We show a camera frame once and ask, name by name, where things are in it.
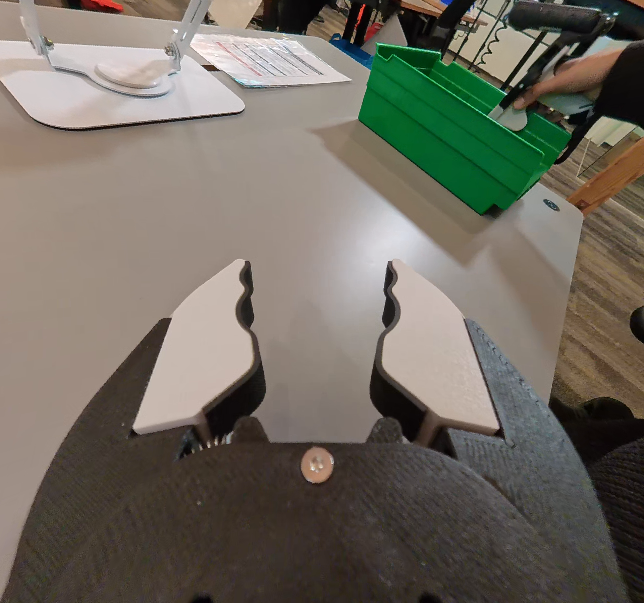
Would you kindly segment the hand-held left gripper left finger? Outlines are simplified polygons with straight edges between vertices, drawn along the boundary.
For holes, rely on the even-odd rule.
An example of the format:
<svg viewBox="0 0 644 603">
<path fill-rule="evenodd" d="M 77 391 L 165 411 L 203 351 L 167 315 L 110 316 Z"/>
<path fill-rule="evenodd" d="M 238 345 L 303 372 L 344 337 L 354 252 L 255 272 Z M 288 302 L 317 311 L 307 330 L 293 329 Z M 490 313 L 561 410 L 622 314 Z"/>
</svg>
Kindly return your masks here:
<svg viewBox="0 0 644 603">
<path fill-rule="evenodd" d="M 223 443 L 261 405 L 266 385 L 252 305 L 251 263 L 237 259 L 174 310 L 133 431 L 192 428 Z"/>
</svg>

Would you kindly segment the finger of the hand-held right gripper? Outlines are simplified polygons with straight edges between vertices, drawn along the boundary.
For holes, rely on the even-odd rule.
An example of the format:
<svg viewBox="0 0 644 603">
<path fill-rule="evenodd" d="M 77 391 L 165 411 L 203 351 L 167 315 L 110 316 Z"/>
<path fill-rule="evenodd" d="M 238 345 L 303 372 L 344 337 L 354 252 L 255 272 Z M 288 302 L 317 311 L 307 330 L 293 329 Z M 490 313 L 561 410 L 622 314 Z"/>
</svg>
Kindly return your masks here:
<svg viewBox="0 0 644 603">
<path fill-rule="evenodd" d="M 525 87 L 514 87 L 502 100 L 488 113 L 488 117 L 497 124 L 513 132 L 520 132 L 527 125 L 526 108 L 516 108 L 515 101 L 526 92 Z"/>
</svg>

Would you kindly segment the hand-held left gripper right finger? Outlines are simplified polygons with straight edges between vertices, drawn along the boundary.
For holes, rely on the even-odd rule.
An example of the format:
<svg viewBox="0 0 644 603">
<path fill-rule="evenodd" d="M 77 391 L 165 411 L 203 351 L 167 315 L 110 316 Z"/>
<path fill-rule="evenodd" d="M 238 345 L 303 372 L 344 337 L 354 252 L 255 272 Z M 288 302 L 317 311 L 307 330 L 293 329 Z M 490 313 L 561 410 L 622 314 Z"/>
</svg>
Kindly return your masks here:
<svg viewBox="0 0 644 603">
<path fill-rule="evenodd" d="M 379 414 L 418 446 L 432 446 L 444 429 L 497 435 L 501 424 L 461 311 L 399 259 L 387 264 L 384 297 L 371 377 Z"/>
</svg>

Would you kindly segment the green plastic bin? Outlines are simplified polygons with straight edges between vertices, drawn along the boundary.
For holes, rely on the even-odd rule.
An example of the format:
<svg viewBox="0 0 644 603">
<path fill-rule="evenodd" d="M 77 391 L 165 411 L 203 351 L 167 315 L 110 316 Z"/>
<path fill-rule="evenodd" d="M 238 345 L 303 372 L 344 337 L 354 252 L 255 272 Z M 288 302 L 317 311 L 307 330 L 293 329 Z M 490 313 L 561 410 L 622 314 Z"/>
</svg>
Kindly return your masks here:
<svg viewBox="0 0 644 603">
<path fill-rule="evenodd" d="M 532 189 L 571 137 L 539 114 L 501 126 L 489 113 L 503 97 L 439 52 L 378 44 L 359 121 L 482 215 Z"/>
</svg>

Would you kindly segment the person's right forearm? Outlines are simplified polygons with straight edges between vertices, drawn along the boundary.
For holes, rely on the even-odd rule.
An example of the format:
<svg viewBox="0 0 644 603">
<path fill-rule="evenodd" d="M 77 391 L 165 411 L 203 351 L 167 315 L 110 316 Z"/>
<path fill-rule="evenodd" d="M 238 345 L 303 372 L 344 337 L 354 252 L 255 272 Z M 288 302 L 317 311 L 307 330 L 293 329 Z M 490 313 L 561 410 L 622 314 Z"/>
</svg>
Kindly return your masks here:
<svg viewBox="0 0 644 603">
<path fill-rule="evenodd" d="M 603 81 L 594 111 L 643 128 L 643 40 L 620 53 Z"/>
</svg>

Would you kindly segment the grey desk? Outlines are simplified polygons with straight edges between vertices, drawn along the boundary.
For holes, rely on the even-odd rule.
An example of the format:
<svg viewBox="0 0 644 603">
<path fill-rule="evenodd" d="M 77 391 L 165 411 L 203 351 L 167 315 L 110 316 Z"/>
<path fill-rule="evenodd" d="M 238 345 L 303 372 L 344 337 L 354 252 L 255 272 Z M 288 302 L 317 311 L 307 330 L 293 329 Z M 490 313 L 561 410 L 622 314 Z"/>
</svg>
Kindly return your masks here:
<svg viewBox="0 0 644 603">
<path fill-rule="evenodd" d="M 232 117 L 66 132 L 1 92 L 1 589 L 53 456 L 161 318 L 236 259 L 275 441 L 362 441 L 400 259 L 483 327 L 548 400 L 582 215 L 536 185 L 479 216 L 358 122 L 349 83 L 248 90 Z M 543 204 L 559 205 L 553 212 Z"/>
</svg>

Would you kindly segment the person's right hand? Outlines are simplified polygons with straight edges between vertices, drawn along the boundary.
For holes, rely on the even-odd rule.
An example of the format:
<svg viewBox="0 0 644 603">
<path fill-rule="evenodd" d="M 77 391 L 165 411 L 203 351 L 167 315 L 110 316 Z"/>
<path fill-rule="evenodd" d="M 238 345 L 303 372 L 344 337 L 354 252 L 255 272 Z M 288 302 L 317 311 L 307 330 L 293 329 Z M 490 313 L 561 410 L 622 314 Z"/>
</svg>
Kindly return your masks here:
<svg viewBox="0 0 644 603">
<path fill-rule="evenodd" d="M 590 56 L 566 61 L 553 72 L 522 92 L 514 101 L 517 110 L 527 108 L 547 94 L 581 94 L 599 91 L 624 49 L 601 51 Z"/>
</svg>

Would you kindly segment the black office chair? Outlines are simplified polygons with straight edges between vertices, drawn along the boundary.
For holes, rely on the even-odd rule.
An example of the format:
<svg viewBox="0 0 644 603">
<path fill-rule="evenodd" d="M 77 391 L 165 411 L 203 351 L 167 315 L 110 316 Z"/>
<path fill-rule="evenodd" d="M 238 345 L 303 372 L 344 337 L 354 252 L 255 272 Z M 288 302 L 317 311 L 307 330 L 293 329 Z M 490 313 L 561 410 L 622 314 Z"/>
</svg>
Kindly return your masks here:
<svg viewBox="0 0 644 603">
<path fill-rule="evenodd" d="M 462 20 L 477 0 L 453 0 L 440 15 L 437 20 L 435 30 L 439 40 L 439 50 L 442 56 L 447 52 L 453 36 L 455 35 L 456 26 Z"/>
</svg>

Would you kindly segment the wooden beam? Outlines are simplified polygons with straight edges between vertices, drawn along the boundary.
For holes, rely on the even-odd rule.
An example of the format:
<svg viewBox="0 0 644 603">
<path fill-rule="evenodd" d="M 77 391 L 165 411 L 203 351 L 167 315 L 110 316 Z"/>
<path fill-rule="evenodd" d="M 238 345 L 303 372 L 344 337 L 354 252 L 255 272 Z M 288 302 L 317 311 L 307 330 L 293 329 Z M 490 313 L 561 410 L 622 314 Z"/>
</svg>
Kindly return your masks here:
<svg viewBox="0 0 644 603">
<path fill-rule="evenodd" d="M 643 138 L 568 196 L 567 201 L 586 216 L 641 176 Z"/>
</svg>

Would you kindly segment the white board panel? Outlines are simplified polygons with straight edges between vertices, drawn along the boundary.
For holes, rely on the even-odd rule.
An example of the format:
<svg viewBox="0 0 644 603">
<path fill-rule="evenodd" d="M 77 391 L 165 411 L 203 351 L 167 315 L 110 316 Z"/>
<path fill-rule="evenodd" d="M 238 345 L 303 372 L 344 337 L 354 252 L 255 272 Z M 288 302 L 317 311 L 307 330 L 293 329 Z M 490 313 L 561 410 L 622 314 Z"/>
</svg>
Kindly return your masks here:
<svg viewBox="0 0 644 603">
<path fill-rule="evenodd" d="M 382 28 L 373 37 L 374 44 L 387 44 L 407 47 L 408 42 L 398 14 L 393 14 L 382 24 Z"/>
</svg>

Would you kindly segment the blue plastic tub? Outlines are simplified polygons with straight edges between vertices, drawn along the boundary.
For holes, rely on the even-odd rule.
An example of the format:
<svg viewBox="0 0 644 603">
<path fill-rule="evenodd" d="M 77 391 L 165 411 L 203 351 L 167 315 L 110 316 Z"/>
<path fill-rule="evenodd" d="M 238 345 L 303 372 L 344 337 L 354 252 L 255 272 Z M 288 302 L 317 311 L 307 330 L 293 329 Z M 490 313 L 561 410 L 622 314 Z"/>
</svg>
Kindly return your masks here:
<svg viewBox="0 0 644 603">
<path fill-rule="evenodd" d="M 364 51 L 359 46 L 352 44 L 350 41 L 342 38 L 340 34 L 334 34 L 329 40 L 329 43 L 334 46 L 339 51 L 342 51 L 343 54 L 350 56 L 353 60 L 366 67 L 371 69 L 374 56 Z"/>
</svg>

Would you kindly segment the person's black clothed legs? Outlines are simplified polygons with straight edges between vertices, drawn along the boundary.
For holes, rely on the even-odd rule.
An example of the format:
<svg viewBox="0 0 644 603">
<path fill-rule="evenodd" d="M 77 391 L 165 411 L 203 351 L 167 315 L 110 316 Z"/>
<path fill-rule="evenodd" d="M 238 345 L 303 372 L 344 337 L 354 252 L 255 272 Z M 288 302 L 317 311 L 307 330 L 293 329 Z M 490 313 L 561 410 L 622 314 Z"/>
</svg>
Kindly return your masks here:
<svg viewBox="0 0 644 603">
<path fill-rule="evenodd" d="M 602 505 L 632 602 L 643 601 L 643 419 L 608 397 L 549 407 L 581 457 Z"/>
</svg>

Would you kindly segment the laminated paper sheet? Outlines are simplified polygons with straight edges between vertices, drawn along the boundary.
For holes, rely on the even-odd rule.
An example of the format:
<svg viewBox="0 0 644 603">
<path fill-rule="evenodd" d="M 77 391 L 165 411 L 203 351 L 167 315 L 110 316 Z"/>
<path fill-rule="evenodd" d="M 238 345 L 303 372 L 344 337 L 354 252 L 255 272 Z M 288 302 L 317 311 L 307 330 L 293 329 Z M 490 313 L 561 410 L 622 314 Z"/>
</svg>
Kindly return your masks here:
<svg viewBox="0 0 644 603">
<path fill-rule="evenodd" d="M 295 40 L 234 35 L 195 35 L 191 49 L 249 89 L 350 82 Z"/>
</svg>

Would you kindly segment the white board stand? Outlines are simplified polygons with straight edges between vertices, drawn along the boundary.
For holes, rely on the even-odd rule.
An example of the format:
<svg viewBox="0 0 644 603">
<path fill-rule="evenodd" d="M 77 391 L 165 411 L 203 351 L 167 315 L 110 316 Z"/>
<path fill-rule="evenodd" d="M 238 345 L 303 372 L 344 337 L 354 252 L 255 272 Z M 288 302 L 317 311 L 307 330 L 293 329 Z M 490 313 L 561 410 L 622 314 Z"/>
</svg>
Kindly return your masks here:
<svg viewBox="0 0 644 603">
<path fill-rule="evenodd" d="M 244 102 L 185 56 L 213 1 L 190 0 L 161 52 L 55 45 L 34 0 L 19 0 L 28 41 L 1 41 L 1 84 L 32 119 L 63 130 L 240 114 Z"/>
</svg>

